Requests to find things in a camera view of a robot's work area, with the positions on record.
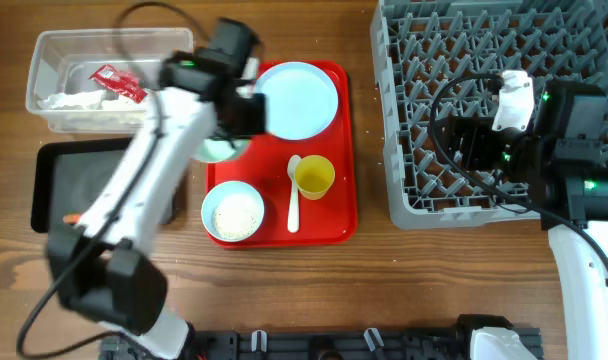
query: rice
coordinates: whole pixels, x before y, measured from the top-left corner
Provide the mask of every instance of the rice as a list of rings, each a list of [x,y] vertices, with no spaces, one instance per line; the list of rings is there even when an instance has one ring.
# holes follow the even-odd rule
[[[232,194],[215,208],[213,226],[227,240],[249,237],[260,222],[260,208],[247,194]]]

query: wooden surface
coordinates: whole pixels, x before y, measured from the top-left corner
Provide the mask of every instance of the wooden surface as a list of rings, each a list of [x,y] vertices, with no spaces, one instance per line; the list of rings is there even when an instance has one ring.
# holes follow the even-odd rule
[[[110,27],[127,1],[10,3],[0,1],[0,359],[15,358],[18,328],[50,281],[46,236],[29,226],[37,151],[49,142],[84,138],[53,134],[26,111],[35,40],[45,30]],[[369,40],[374,7],[370,0],[184,1],[182,8],[207,29],[216,16],[248,23],[267,44],[268,59],[326,59],[346,69],[360,225],[341,246],[219,249],[200,221],[204,169],[193,162],[188,207],[162,230],[154,253],[170,281],[168,301],[198,330],[402,328],[450,325],[461,313],[503,315],[540,327],[547,359],[566,358],[559,277],[538,222],[407,232],[392,225]],[[146,10],[131,24],[182,23],[164,11]],[[54,349],[98,330],[53,302],[28,348]],[[70,358],[92,359],[95,352],[90,346]]]

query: yellow cup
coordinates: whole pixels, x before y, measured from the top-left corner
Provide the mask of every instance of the yellow cup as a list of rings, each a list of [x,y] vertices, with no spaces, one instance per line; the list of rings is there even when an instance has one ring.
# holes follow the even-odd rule
[[[335,168],[325,157],[307,156],[295,168],[295,183],[302,196],[309,200],[321,199],[335,181]]]

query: red wrapper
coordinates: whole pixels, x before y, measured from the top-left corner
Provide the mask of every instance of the red wrapper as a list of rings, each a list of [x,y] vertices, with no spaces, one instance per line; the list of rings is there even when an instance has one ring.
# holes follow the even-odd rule
[[[146,97],[146,91],[139,85],[139,79],[130,72],[117,70],[112,65],[104,65],[99,68],[89,79],[109,90],[126,96],[136,103],[141,103]]]

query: spoon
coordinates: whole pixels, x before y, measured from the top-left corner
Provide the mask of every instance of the spoon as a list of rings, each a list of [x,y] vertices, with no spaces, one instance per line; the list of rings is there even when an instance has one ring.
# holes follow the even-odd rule
[[[295,168],[300,163],[302,158],[299,155],[293,155],[288,161],[288,167],[286,172],[288,177],[291,178],[291,202],[288,206],[288,231],[296,233],[300,229],[300,209],[297,204],[299,191],[297,190],[297,183],[295,182]]]

